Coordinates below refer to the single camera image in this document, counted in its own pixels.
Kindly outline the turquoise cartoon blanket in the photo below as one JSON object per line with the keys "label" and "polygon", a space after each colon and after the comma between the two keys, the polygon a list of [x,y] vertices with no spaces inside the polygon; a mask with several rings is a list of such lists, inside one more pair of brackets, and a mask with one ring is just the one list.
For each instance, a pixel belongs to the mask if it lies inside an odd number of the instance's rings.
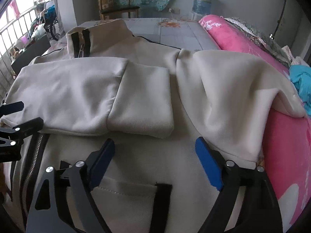
{"label": "turquoise cartoon blanket", "polygon": [[289,77],[303,102],[304,109],[310,116],[311,68],[305,65],[293,65],[289,69]]}

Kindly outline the black low cabinet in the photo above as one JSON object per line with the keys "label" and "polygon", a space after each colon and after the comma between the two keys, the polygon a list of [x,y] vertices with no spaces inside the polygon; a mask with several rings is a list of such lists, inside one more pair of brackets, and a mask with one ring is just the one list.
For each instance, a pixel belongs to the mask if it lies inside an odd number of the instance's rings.
{"label": "black low cabinet", "polygon": [[44,34],[16,57],[11,65],[14,73],[18,75],[23,67],[27,66],[35,57],[43,55],[50,46],[50,41]]}

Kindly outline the blue water jug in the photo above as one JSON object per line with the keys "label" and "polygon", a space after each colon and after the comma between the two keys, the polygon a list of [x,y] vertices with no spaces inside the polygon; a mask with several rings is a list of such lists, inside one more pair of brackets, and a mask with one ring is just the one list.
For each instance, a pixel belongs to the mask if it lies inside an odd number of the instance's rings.
{"label": "blue water jug", "polygon": [[209,15],[212,0],[193,0],[192,12],[199,15]]}

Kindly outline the pink floral fleece blanket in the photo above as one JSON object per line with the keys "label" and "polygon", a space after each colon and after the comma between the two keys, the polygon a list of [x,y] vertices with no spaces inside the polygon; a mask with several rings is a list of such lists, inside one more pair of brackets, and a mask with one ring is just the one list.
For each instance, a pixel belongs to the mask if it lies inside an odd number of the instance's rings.
{"label": "pink floral fleece blanket", "polygon": [[[221,50],[256,55],[285,76],[289,68],[255,45],[223,17],[204,16],[200,25]],[[275,189],[284,232],[310,232],[310,117],[268,115],[263,139],[264,164]]]}

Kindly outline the grey knitted blanket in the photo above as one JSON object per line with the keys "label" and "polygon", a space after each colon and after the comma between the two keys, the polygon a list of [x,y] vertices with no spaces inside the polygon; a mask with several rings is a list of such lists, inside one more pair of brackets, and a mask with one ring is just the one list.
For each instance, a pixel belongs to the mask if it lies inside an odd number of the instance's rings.
{"label": "grey knitted blanket", "polygon": [[257,30],[254,26],[237,17],[225,18],[227,22],[242,31],[255,45],[270,54],[286,68],[292,65],[300,65],[298,57],[294,57],[288,46],[280,47],[274,39],[267,37],[264,33]]}

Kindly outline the floral grey bed sheet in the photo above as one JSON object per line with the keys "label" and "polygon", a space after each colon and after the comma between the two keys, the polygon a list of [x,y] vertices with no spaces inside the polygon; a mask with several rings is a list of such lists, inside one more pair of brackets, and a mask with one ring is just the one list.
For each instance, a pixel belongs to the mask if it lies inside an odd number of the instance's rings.
{"label": "floral grey bed sheet", "polygon": [[84,40],[83,32],[90,31],[91,46],[87,57],[126,58],[139,64],[161,66],[193,57],[196,51],[219,50],[219,46],[198,22],[175,21],[166,18],[119,18],[89,21],[69,30],[46,54],[45,62],[74,60]]}

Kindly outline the beige zip jacket black trim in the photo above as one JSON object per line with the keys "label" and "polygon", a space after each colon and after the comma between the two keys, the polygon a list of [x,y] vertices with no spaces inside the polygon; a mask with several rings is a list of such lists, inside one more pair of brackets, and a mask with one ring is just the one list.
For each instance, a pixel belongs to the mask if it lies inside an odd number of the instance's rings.
{"label": "beige zip jacket black trim", "polygon": [[80,43],[72,37],[74,60],[36,57],[6,96],[4,106],[19,110],[2,115],[1,127],[36,117],[44,125],[24,139],[19,161],[1,162],[1,232],[26,232],[47,167],[69,168],[107,139],[115,154],[91,195],[110,232],[199,232],[219,191],[196,154],[197,138],[254,169],[270,111],[306,117],[293,84],[257,56],[202,50],[145,65],[87,57],[90,31],[82,35]]}

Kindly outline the wooden chair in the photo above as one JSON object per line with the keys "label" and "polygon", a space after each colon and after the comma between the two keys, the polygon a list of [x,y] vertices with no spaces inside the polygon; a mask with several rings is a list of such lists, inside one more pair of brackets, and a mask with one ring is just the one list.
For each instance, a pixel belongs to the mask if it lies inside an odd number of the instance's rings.
{"label": "wooden chair", "polygon": [[127,14],[128,18],[138,18],[140,7],[131,0],[98,0],[100,20],[107,21],[117,15]]}

